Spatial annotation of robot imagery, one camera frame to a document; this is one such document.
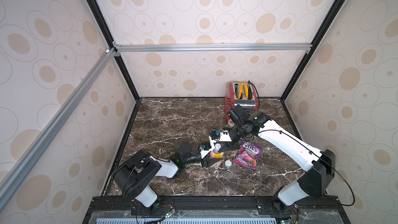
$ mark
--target candy bag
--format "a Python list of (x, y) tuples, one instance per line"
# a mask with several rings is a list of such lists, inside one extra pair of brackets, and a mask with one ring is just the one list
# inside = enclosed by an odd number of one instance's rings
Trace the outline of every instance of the candy bag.
[(262, 151), (263, 148), (242, 139), (240, 141), (240, 149), (236, 153), (236, 157), (232, 162), (240, 164), (243, 167), (256, 170), (258, 157), (260, 157)]

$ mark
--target vent grille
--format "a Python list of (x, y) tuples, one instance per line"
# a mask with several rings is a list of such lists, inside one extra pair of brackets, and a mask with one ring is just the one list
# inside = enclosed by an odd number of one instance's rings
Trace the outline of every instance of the vent grille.
[[(138, 224), (158, 219), (140, 219)], [(98, 218), (97, 224), (137, 224), (134, 218)], [(277, 224), (275, 218), (181, 218), (164, 220), (162, 224)]]

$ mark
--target wallpaper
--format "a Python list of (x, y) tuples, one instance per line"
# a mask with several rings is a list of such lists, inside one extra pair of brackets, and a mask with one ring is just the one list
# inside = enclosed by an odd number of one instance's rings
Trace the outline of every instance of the wallpaper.
[(19, 190), (0, 224), (79, 224), (101, 194), (134, 99), (110, 61)]
[(281, 96), (304, 50), (122, 53), (141, 97), (224, 97), (228, 82)]
[(334, 0), (97, 0), (118, 44), (311, 42)]
[[(306, 142), (336, 154), (352, 224), (398, 219), (398, 0), (348, 0), (287, 99)], [(352, 196), (338, 177), (328, 190)]]
[(0, 0), (0, 181), (105, 50), (84, 0)]

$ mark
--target brown marble surface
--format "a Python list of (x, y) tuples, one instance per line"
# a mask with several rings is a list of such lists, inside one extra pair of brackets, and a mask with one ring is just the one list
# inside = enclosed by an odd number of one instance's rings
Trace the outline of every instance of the brown marble surface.
[[(268, 114), (284, 129), (294, 134), (280, 101), (261, 98), (260, 111)], [(208, 142), (210, 127), (226, 125), (224, 99), (220, 98), (143, 98), (120, 163), (140, 149), (160, 158), (170, 157), (182, 142), (198, 147)], [(178, 179), (155, 177), (149, 184), (158, 195), (244, 195), (269, 196), (279, 187), (296, 179), (303, 171), (281, 150), (259, 137), (252, 143), (263, 148), (257, 171), (225, 160), (235, 158), (236, 151), (225, 152), (223, 163), (216, 168), (202, 168), (194, 164)], [(113, 182), (109, 195), (121, 195)]]

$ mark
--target white bottle cap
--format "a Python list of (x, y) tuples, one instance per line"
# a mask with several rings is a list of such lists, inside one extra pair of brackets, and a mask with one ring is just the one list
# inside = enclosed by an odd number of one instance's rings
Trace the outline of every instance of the white bottle cap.
[(225, 166), (228, 167), (228, 168), (231, 167), (232, 166), (231, 160), (225, 161)]
[(220, 150), (221, 149), (221, 144), (216, 144), (215, 145), (215, 150), (216, 150), (216, 152), (218, 151), (218, 150)]

